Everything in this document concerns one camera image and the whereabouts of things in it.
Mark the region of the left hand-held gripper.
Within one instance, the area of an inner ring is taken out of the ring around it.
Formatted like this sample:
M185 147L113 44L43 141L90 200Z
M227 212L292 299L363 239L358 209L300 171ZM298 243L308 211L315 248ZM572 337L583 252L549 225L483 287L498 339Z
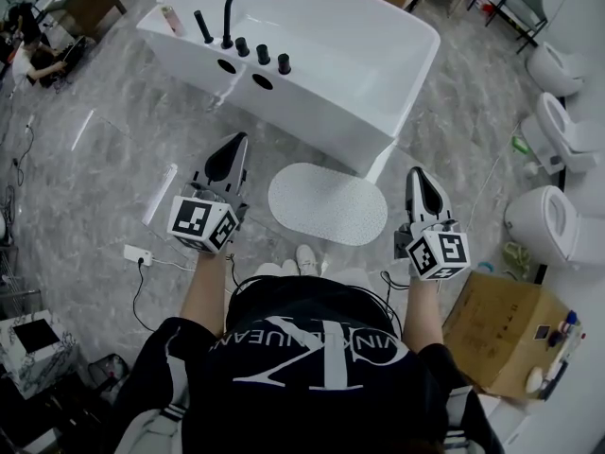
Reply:
M185 247L218 254L240 229L249 209L240 193L247 179L248 142L244 132L220 141L206 160L205 174L197 170L182 195L174 198L168 233Z

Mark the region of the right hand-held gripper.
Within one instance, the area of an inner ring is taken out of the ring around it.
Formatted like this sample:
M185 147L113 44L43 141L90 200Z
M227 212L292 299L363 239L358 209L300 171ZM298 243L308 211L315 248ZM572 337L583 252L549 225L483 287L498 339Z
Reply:
M471 266L467 235L453 218L449 196L439 182L418 166L406 176L406 211L410 224L394 233L394 256L408 259L422 281L449 280ZM425 212L438 221L424 221Z

